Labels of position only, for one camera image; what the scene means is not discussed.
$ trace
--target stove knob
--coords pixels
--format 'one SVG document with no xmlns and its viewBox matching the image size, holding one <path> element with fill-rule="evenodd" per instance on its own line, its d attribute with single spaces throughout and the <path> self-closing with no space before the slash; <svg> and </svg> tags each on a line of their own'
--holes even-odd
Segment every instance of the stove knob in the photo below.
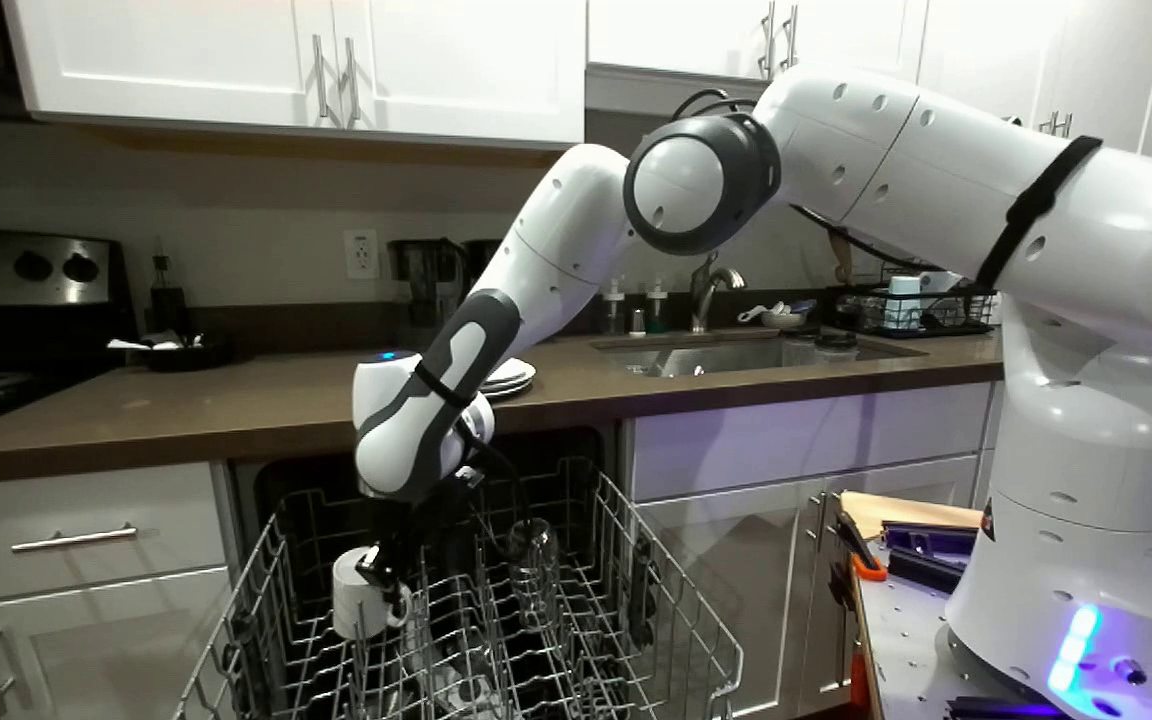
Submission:
<svg viewBox="0 0 1152 720">
<path fill-rule="evenodd" d="M 51 277 L 51 260 L 48 257 L 40 257 L 40 250 L 19 250 L 17 257 L 17 277 L 23 277 L 23 279 L 48 279 Z"/>
<path fill-rule="evenodd" d="M 61 263 L 61 272 L 66 272 L 67 279 L 80 279 L 80 285 L 93 285 L 93 279 L 101 277 L 96 260 L 93 260 L 93 257 L 80 257 L 80 250 L 72 250 L 72 257 Z"/>
</svg>

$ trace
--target backsplash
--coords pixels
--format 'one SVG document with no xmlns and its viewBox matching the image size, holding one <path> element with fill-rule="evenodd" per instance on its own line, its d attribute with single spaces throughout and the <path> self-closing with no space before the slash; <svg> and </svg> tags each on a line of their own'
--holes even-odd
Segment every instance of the backsplash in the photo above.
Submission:
<svg viewBox="0 0 1152 720">
<path fill-rule="evenodd" d="M 589 114 L 589 136 L 633 149 L 655 120 Z M 174 131 L 101 131 L 0 125 L 0 228 L 93 230 L 129 248 L 131 292 L 153 285 L 153 250 L 170 250 L 196 308 L 373 305 L 403 301 L 403 285 L 347 279 L 345 230 L 382 238 L 504 235 L 549 156 L 378 161 L 334 141 L 252 141 Z M 753 286 L 832 285 L 823 230 L 777 213 L 722 250 Z M 655 277 L 684 286 L 691 260 L 633 248 L 620 285 Z"/>
</svg>

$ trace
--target kitchen counter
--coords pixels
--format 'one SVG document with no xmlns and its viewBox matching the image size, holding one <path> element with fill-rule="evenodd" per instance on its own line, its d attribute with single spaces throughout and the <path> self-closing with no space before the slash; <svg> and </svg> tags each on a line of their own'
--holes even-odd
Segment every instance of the kitchen counter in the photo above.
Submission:
<svg viewBox="0 0 1152 720">
<path fill-rule="evenodd" d="M 605 422 L 724 402 L 769 402 L 1002 375 L 996 334 L 905 339 L 917 357 L 644 378 L 602 339 L 554 339 L 523 359 L 536 383 L 500 398 L 500 431 Z M 180 461 L 345 450 L 354 352 L 257 357 L 207 373 L 117 369 L 0 415 L 0 479 Z"/>
</svg>

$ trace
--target dishwasher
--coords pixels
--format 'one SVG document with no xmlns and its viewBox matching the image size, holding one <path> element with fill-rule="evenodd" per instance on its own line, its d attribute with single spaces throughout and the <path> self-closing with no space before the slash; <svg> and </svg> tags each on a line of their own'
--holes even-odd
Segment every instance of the dishwasher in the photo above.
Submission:
<svg viewBox="0 0 1152 720">
<path fill-rule="evenodd" d="M 334 630 L 334 560 L 414 522 L 347 455 L 248 479 L 248 560 L 178 720 L 714 720 L 746 649 L 670 557 L 595 431 L 500 435 L 466 507 L 418 551 L 403 620 Z"/>
</svg>

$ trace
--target stove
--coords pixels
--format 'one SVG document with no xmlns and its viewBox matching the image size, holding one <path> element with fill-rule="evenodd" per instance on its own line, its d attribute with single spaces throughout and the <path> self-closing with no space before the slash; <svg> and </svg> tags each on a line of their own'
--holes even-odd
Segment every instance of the stove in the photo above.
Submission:
<svg viewBox="0 0 1152 720">
<path fill-rule="evenodd" d="M 0 415 L 113 369 L 138 334 L 117 238 L 0 228 Z"/>
</svg>

